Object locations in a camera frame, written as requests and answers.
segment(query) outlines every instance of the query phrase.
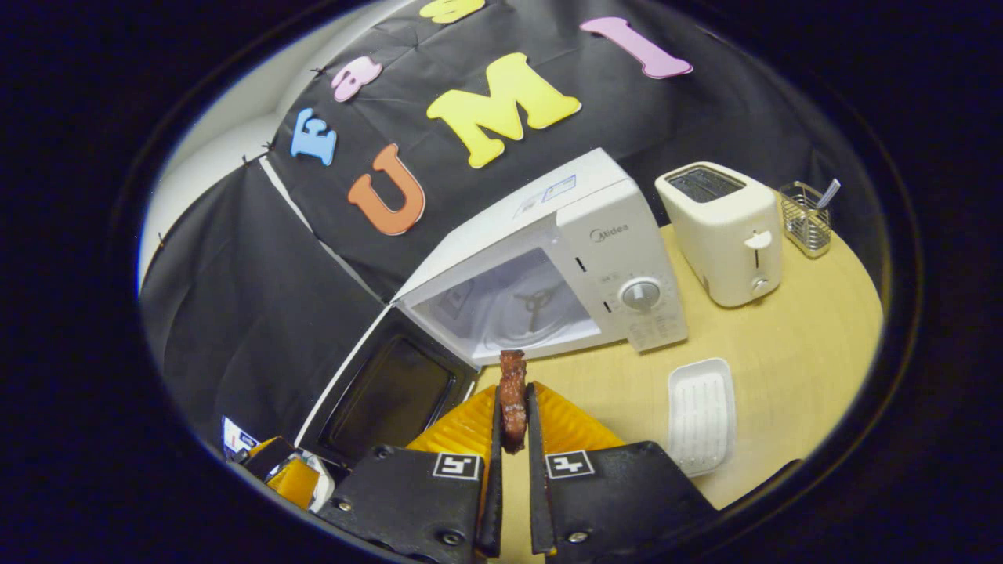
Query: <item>midea logo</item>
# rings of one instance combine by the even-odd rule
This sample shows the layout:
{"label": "midea logo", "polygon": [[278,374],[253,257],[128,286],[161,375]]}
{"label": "midea logo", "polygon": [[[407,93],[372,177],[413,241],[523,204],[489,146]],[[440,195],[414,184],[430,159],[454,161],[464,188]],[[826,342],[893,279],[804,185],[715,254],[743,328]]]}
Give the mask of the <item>midea logo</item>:
{"label": "midea logo", "polygon": [[610,229],[593,229],[592,232],[589,233],[589,237],[591,237],[596,243],[602,243],[603,241],[606,241],[607,237],[613,237],[614,235],[627,231],[628,229],[630,228],[626,225],[612,227]]}

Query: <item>letter m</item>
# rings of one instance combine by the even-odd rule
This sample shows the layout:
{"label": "letter m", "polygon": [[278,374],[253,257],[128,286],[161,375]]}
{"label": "letter m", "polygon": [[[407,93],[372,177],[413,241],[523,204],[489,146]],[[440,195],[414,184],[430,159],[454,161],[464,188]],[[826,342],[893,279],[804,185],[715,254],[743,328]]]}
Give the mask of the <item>letter m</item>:
{"label": "letter m", "polygon": [[526,55],[512,53],[487,65],[488,96],[449,90],[428,106],[430,119],[442,119],[463,142],[470,167],[479,169],[505,153],[505,143],[488,138],[484,127],[511,139],[523,138],[523,123],[516,104],[526,110],[526,122],[543,129],[582,107],[578,98],[566,96],[540,77],[526,63]]}

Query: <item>wire basket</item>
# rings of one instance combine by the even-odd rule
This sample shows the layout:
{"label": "wire basket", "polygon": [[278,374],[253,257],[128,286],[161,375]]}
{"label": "wire basket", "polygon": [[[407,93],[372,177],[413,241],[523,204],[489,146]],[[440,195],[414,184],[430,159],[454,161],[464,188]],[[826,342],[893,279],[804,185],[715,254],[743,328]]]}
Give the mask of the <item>wire basket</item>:
{"label": "wire basket", "polygon": [[828,209],[818,210],[815,207],[821,194],[800,182],[788,184],[779,192],[787,239],[793,241],[808,258],[824,255],[832,241],[832,224]]}

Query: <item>foam letter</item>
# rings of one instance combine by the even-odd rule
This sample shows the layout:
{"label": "foam letter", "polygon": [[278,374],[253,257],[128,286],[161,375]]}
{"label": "foam letter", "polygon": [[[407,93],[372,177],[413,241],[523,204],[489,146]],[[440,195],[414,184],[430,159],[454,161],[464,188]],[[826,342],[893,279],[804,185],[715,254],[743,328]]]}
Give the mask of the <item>foam letter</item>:
{"label": "foam letter", "polygon": [[293,131],[293,143],[289,148],[289,153],[293,157],[301,153],[310,155],[320,159],[325,167],[330,166],[331,159],[334,158],[334,144],[337,142],[338,135],[334,130],[328,131],[325,135],[320,134],[327,128],[327,123],[323,119],[307,120],[311,115],[313,115],[313,109],[307,107],[300,110],[296,116],[296,130]]}
{"label": "foam letter", "polygon": [[363,84],[368,84],[379,76],[383,65],[376,64],[369,57],[359,57],[341,67],[331,80],[334,88],[334,99],[347,101],[354,96]]}
{"label": "foam letter", "polygon": [[425,192],[400,159],[397,159],[397,146],[394,144],[384,147],[376,155],[373,170],[384,171],[389,175],[390,180],[404,195],[404,205],[396,212],[387,208],[373,190],[372,177],[369,175],[362,175],[355,181],[348,191],[348,202],[358,206],[369,223],[383,235],[401,235],[418,223],[421,214],[425,212]]}
{"label": "foam letter", "polygon": [[484,0],[435,0],[422,6],[418,15],[435,23],[452,23],[484,7]]}
{"label": "foam letter", "polygon": [[516,103],[526,110],[534,129],[543,129],[575,113],[582,107],[578,98],[566,96],[534,72],[526,63],[526,55],[512,53],[485,70],[489,96],[449,90],[428,106],[429,118],[441,118],[463,142],[470,158],[470,167],[479,169],[505,152],[505,143],[488,138],[485,127],[511,139],[523,138]]}
{"label": "foam letter", "polygon": [[589,20],[580,28],[598,33],[641,61],[641,71],[652,78],[666,78],[685,74],[693,70],[693,65],[666,53],[661,47],[631,29],[623,18],[607,17]]}

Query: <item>toaster lever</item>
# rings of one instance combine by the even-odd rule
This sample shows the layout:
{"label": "toaster lever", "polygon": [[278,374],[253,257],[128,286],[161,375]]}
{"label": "toaster lever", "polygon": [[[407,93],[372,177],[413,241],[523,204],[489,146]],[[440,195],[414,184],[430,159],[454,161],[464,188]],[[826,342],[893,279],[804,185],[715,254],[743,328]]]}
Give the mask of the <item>toaster lever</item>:
{"label": "toaster lever", "polygon": [[756,233],[752,237],[745,240],[745,246],[753,251],[759,251],[769,247],[769,244],[773,242],[773,235],[764,231],[762,233]]}

